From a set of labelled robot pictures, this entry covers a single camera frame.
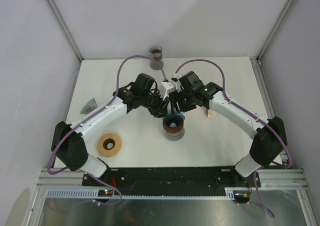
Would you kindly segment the blue ribbed cone dripper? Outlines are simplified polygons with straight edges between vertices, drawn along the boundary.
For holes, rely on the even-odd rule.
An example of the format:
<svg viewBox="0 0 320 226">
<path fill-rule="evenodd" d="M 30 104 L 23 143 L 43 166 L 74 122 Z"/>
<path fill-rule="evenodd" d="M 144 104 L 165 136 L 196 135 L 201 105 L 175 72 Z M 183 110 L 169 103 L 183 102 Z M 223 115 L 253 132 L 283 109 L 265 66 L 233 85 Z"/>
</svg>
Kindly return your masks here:
<svg viewBox="0 0 320 226">
<path fill-rule="evenodd" d="M 184 120 L 182 113 L 170 114 L 162 120 L 162 125 L 167 131 L 180 131 L 184 126 Z"/>
</svg>

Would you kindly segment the clear ribbed glass server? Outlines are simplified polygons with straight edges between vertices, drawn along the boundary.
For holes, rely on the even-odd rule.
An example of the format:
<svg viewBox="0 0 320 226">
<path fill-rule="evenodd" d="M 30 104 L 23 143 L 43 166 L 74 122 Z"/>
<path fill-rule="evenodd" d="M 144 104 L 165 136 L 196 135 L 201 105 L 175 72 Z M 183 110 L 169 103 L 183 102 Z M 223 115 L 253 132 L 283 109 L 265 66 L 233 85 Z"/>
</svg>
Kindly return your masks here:
<svg viewBox="0 0 320 226">
<path fill-rule="evenodd" d="M 180 130 L 179 132 L 176 133 L 169 133 L 167 131 L 164 132 L 164 135 L 166 137 L 166 139 L 170 140 L 170 141 L 179 141 L 184 137 L 185 133 L 185 129 L 183 128 L 182 130 Z"/>
</svg>

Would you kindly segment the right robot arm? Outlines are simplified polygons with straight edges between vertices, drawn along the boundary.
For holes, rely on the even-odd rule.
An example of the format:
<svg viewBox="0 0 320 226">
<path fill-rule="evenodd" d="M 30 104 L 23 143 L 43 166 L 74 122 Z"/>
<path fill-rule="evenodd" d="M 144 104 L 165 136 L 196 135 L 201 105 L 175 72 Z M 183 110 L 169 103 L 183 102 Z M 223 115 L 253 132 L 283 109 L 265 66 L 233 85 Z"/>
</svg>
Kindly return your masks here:
<svg viewBox="0 0 320 226">
<path fill-rule="evenodd" d="M 242 129 L 252 140 L 248 154 L 238 161 L 230 175 L 235 186 L 243 186 L 256 170 L 269 166 L 287 146 L 284 122 L 277 116 L 267 118 L 249 111 L 232 99 L 222 86 L 204 84 L 193 71 L 174 74 L 168 93 L 175 107 L 187 112 L 205 107 L 222 115 Z"/>
</svg>

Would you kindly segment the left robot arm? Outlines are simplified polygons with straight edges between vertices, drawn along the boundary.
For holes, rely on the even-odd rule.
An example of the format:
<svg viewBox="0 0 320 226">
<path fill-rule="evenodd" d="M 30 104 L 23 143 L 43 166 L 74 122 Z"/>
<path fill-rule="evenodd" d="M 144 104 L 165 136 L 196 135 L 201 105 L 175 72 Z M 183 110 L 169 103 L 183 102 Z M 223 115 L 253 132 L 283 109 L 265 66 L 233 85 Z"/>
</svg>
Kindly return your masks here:
<svg viewBox="0 0 320 226">
<path fill-rule="evenodd" d="M 145 107 L 155 118 L 166 117 L 169 93 L 176 90 L 174 83 L 164 80 L 160 84 L 145 73 L 134 82 L 116 89 L 113 97 L 83 118 L 67 124 L 60 122 L 55 127 L 51 151 L 71 171 L 81 170 L 93 176 L 101 186 L 109 183 L 108 166 L 87 151 L 87 143 L 101 128 L 133 109 Z"/>
</svg>

